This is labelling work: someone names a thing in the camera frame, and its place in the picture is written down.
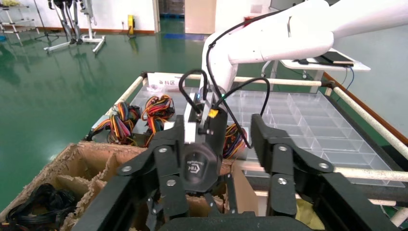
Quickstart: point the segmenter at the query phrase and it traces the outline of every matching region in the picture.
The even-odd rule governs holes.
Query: door
[[[213,34],[217,0],[185,0],[185,32]]]

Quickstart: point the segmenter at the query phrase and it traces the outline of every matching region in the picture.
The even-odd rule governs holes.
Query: yellow object
[[[302,199],[296,200],[296,220],[314,230],[324,230],[324,225],[313,210],[313,205]]]
[[[208,113],[208,116],[211,118],[214,118],[216,117],[217,114],[218,114],[218,110],[211,109],[210,112]]]
[[[16,0],[3,0],[4,6],[19,6],[20,2]]]
[[[133,35],[133,33],[135,33],[133,30],[135,28],[135,20],[133,19],[133,15],[128,15],[127,18],[127,28],[129,30],[128,34]]]

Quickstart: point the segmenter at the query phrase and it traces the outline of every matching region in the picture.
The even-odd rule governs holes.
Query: yellow component
[[[210,112],[208,113],[208,116],[211,118],[216,117],[218,114],[218,110],[210,109]]]
[[[19,6],[20,2],[16,0],[3,0],[4,6]]]
[[[133,29],[135,28],[135,21],[133,20],[133,15],[128,15],[127,16],[127,29],[129,30],[129,35],[133,35],[134,31]]]

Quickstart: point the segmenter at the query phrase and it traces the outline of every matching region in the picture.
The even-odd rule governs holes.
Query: shelf
[[[15,25],[15,24],[32,22],[32,21],[34,21],[34,19],[22,19],[22,20],[18,20],[16,22],[13,22],[13,23],[0,23],[0,24],[2,24],[2,25]]]
[[[22,9],[22,8],[29,8],[29,6],[3,6],[0,9],[4,11],[14,10],[14,9]]]
[[[4,31],[4,33],[10,33],[10,34],[20,33],[20,32],[24,32],[24,31],[34,30],[35,28],[36,28],[35,26],[19,26],[19,27],[15,28],[16,32],[14,30],[12,30],[12,31],[7,31],[6,30],[6,31]]]

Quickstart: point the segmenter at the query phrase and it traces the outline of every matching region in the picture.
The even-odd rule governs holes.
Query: doorway
[[[184,0],[158,0],[160,32],[184,34]]]

